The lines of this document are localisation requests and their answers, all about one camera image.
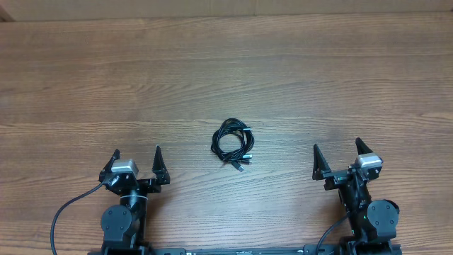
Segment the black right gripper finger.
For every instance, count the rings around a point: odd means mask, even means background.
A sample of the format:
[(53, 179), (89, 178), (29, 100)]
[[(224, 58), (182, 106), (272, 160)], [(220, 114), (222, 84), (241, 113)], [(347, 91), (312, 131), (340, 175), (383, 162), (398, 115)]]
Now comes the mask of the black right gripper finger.
[(355, 139), (355, 145), (357, 148), (357, 153), (359, 155), (373, 153), (373, 151), (363, 142), (360, 137), (357, 137)]
[(312, 171), (313, 180), (325, 179), (331, 173), (331, 168), (323, 156), (319, 146), (314, 145), (314, 167)]

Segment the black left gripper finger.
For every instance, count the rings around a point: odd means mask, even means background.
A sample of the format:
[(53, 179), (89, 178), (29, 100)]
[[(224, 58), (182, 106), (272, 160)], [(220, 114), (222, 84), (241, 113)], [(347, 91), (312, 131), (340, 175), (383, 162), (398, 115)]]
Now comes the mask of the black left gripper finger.
[(101, 170), (101, 172), (99, 173), (99, 176), (98, 176), (98, 180), (99, 181), (104, 181), (106, 176), (108, 174), (111, 174), (112, 173), (112, 167), (113, 167), (113, 163), (120, 159), (120, 150), (119, 149), (116, 149), (114, 152), (113, 152), (113, 155), (112, 157), (109, 159), (108, 163), (103, 167), (103, 169)]
[(156, 180), (160, 185), (166, 185), (170, 183), (170, 175), (168, 173), (166, 165), (164, 164), (161, 148), (158, 145), (156, 146), (152, 172), (155, 174)]

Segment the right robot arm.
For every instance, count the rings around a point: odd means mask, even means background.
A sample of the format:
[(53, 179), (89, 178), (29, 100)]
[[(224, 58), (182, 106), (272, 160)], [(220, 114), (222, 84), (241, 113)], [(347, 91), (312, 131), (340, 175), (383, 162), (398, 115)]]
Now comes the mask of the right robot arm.
[[(357, 157), (347, 169), (333, 171), (319, 146), (314, 145), (312, 179), (324, 180), (324, 189), (337, 190), (345, 208), (345, 216), (331, 225), (314, 247), (315, 254), (401, 254), (401, 246), (393, 245), (400, 209), (391, 200), (372, 200), (367, 184), (377, 179), (383, 159), (361, 138), (355, 139)], [(350, 223), (352, 234), (338, 244), (324, 243), (327, 236), (344, 221)]]

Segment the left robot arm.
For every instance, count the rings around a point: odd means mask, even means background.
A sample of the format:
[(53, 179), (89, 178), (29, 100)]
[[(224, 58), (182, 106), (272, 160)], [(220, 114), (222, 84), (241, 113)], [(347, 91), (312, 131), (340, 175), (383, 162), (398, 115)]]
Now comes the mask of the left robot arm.
[(145, 240), (147, 203), (150, 193), (160, 193), (171, 182), (161, 148), (156, 147), (152, 172), (154, 178), (138, 178), (139, 169), (133, 159), (121, 159), (115, 150), (99, 173), (105, 188), (118, 195), (120, 202), (110, 206), (101, 217), (102, 254), (153, 254)]

